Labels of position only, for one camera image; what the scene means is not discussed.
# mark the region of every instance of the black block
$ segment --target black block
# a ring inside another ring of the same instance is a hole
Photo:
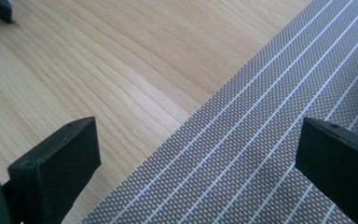
[[[24,223],[61,223],[100,165],[95,118],[61,127],[13,162],[10,185],[32,216]]]
[[[296,168],[358,223],[358,135],[327,121],[304,119]]]

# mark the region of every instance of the light wooden surface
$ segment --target light wooden surface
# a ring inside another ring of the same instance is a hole
[[[0,22],[0,181],[63,124],[95,116],[103,166],[81,220],[310,0],[12,0]]]

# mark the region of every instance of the wooden table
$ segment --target wooden table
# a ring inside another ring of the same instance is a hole
[[[103,166],[81,220],[310,0],[15,0],[0,22],[0,182],[63,124],[95,116]]]

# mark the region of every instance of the wood grain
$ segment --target wood grain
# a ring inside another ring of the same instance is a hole
[[[13,0],[0,22],[0,181],[19,156],[95,116],[103,166],[81,220],[310,0]]]

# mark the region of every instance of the striped mat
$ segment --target striped mat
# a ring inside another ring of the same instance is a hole
[[[294,168],[304,117],[358,133],[358,0],[313,1],[82,223],[351,223]]]

